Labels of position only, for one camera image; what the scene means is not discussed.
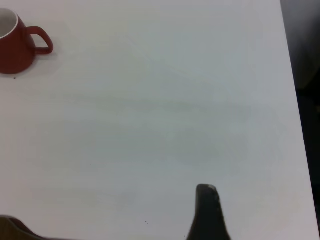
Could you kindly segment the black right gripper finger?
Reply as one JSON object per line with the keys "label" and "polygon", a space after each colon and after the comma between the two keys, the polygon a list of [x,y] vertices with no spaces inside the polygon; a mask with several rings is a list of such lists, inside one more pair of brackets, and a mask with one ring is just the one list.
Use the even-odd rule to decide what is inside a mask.
{"label": "black right gripper finger", "polygon": [[199,184],[195,194],[195,215],[188,240],[230,240],[219,193],[211,184]]}

